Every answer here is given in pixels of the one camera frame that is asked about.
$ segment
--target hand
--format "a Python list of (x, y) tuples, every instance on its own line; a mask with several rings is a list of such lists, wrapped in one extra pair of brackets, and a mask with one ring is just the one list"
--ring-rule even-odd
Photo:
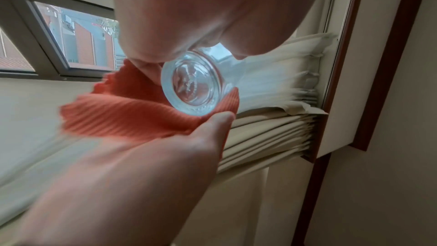
[(292, 35), (314, 0), (114, 2), (123, 50), (141, 67), (141, 62), (167, 62), (218, 42), (236, 58), (267, 53)]
[(23, 245), (169, 245), (216, 175), (234, 115), (189, 136), (112, 143), (74, 164), (26, 213)]

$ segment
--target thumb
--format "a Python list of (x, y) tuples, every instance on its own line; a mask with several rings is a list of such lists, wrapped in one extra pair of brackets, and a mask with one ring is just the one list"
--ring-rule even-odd
[(217, 147), (224, 146), (231, 124), (235, 120), (232, 112), (216, 113), (207, 122), (200, 125), (191, 137), (202, 137), (206, 141), (217, 143)]

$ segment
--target orange ribbed cloth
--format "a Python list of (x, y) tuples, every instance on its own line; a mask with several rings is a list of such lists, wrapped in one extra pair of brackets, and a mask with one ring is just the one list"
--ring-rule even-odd
[(167, 101), (155, 85), (128, 59), (124, 66), (94, 85), (91, 93), (61, 107), (65, 133), (88, 137), (113, 137), (147, 142), (176, 134), (190, 134), (213, 114), (236, 113), (238, 89), (234, 88), (209, 114), (184, 114)]

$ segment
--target person's left hand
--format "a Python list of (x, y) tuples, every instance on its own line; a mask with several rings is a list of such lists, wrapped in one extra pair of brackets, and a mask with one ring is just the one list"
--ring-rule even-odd
[(69, 168), (27, 212), (24, 245), (169, 245), (216, 175), (234, 120), (189, 136), (106, 144)]

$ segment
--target person's right hand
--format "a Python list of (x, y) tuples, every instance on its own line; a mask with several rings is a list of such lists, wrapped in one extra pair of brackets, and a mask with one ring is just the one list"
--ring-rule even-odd
[[(314, 0), (114, 0), (121, 45), (142, 63), (175, 59), (221, 42), (236, 58), (269, 52), (287, 40)], [(157, 65), (147, 70), (159, 70)]]

